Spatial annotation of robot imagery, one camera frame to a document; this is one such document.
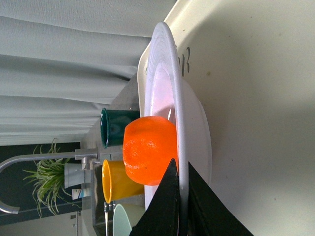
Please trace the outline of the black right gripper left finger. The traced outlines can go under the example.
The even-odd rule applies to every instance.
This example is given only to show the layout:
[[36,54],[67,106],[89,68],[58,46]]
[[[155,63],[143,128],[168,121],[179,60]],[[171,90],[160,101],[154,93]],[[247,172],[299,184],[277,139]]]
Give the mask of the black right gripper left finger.
[[179,177],[172,159],[147,208],[131,236],[176,236],[179,217]]

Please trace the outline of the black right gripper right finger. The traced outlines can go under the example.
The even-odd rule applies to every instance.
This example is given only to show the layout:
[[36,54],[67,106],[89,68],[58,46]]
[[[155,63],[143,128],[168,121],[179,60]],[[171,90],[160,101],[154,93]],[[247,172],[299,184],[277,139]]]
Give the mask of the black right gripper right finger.
[[189,164],[189,236],[251,236]]

